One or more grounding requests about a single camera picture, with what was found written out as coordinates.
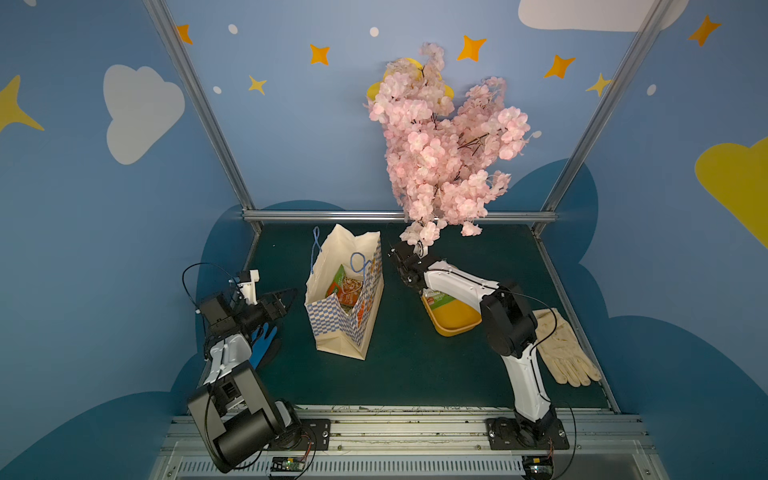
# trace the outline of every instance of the yellow cloud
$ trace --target yellow cloud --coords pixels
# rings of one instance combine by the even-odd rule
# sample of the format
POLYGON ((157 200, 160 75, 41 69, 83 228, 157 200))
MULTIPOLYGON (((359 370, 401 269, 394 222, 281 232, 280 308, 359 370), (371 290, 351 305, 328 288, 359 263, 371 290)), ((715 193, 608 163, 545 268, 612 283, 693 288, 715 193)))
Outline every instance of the yellow cloud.
POLYGON ((751 148, 715 145, 696 161, 696 177, 768 248, 768 137, 751 148))

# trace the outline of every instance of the blue checkered pattern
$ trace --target blue checkered pattern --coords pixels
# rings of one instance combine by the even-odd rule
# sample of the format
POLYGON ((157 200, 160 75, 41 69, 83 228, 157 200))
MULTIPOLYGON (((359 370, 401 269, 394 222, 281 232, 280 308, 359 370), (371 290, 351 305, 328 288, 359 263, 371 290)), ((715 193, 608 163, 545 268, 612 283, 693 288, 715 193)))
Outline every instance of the blue checkered pattern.
POLYGON ((362 346, 362 338, 366 334, 368 318, 371 316, 373 297, 379 282, 383 282, 382 275, 382 245, 381 240, 376 246, 376 255, 373 263, 366 267, 366 278, 362 284, 362 292, 355 307, 347 315, 339 303, 336 295, 318 300, 306 306, 306 312, 310 315, 310 325, 314 336, 325 333, 333 333, 338 330, 344 332, 358 347, 362 346), (358 325, 357 315, 361 308, 365 308, 362 314, 362 322, 358 325))

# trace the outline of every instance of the yellow star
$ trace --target yellow star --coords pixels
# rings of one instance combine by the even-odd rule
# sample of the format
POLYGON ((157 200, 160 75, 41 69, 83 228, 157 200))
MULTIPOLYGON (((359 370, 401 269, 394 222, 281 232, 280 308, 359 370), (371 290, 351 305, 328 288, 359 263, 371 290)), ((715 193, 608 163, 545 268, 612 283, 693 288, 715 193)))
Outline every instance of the yellow star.
POLYGON ((603 88, 606 88, 609 83, 611 83, 613 80, 606 80, 603 78, 603 74, 600 74, 600 78, 598 79, 598 82, 591 87, 589 87, 585 91, 595 90, 598 93, 598 97, 603 96, 603 88))
POLYGON ((258 90, 258 91, 260 91, 260 92, 261 92, 261 94, 262 94, 262 95, 264 95, 264 90, 263 90, 261 87, 262 87, 262 86, 263 86, 263 85, 266 83, 266 80, 262 80, 262 81, 255 81, 255 80, 253 79, 253 77, 250 77, 250 81, 251 81, 251 86, 250 86, 250 88, 248 89, 248 91, 251 91, 251 90, 258 90))
POLYGON ((315 45, 311 45, 312 47, 312 63, 324 63, 328 65, 328 50, 331 49, 331 47, 325 47, 325 48, 317 48, 315 45))
POLYGON ((710 22, 710 16, 707 15, 704 17, 704 21, 701 22, 701 26, 698 30, 694 32, 693 35, 691 35, 688 40, 696 40, 699 42, 699 46, 703 47, 704 42, 707 41, 707 37, 710 36, 710 33, 715 31, 715 28, 721 26, 722 23, 712 23, 710 22))
POLYGON ((176 29, 179 31, 179 36, 181 37, 181 41, 184 41, 190 45, 194 45, 192 43, 192 39, 190 38, 190 26, 189 25, 177 25, 176 29))
POLYGON ((465 58, 471 58, 474 61, 479 59, 480 47, 485 43, 486 38, 482 40, 472 40, 470 37, 464 35, 464 50, 458 55, 456 60, 464 60, 465 58))
POLYGON ((38 122, 32 120, 18 106, 18 86, 21 82, 22 78, 16 75, 11 83, 0 91, 0 132, 9 124, 24 124, 38 130, 44 130, 38 122))
POLYGON ((576 58, 569 58, 567 60, 563 60, 559 56, 554 56, 554 62, 552 62, 552 68, 549 69, 547 74, 544 76, 551 77, 552 75, 557 75, 560 78, 565 78, 565 71, 568 69, 568 66, 571 64, 573 60, 576 60, 576 58))

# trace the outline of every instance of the yellow container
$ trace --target yellow container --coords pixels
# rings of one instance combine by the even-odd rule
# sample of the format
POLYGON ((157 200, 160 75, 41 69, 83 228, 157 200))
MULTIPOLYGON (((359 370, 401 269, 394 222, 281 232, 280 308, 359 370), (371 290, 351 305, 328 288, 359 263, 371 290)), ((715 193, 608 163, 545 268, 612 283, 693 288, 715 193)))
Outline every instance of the yellow container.
POLYGON ((423 290, 422 303, 435 330, 442 336, 468 332, 482 321, 480 312, 437 290, 423 290))

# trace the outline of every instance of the blue glove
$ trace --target blue glove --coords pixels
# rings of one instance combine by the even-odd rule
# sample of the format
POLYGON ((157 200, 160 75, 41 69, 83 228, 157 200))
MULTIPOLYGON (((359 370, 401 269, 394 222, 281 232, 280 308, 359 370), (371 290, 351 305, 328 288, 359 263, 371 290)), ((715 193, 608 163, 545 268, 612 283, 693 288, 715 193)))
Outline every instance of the blue glove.
POLYGON ((250 354, 250 364, 253 366, 253 368, 258 367, 259 362, 261 362, 261 359, 264 358, 264 355, 270 348, 272 340, 275 338, 276 334, 277 326, 274 326, 272 329, 270 329, 269 323, 264 323, 264 325, 261 326, 257 331, 253 332, 251 335, 251 343, 253 345, 251 346, 250 354))

